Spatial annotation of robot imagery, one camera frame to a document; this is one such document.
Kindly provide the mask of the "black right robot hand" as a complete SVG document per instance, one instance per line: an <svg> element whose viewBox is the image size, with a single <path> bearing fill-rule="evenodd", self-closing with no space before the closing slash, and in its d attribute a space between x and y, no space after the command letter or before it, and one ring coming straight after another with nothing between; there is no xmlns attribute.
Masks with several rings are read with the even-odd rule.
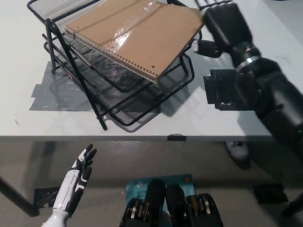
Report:
<svg viewBox="0 0 303 227"><path fill-rule="evenodd" d="M213 37L213 41L194 41L195 53L218 58L222 53L233 59L242 58L247 47L252 46L252 34L238 5L232 0L215 0L205 5L197 4L202 22Z"/></svg>

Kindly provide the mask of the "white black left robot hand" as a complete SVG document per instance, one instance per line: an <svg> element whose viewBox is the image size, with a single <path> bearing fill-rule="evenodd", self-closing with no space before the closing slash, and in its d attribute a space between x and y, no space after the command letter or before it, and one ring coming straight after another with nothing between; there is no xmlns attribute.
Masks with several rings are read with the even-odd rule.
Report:
<svg viewBox="0 0 303 227"><path fill-rule="evenodd" d="M96 152L97 150L90 144L76 158L61 184L53 205L54 209L67 212L70 217L74 214L90 178L92 172L90 165Z"/></svg>

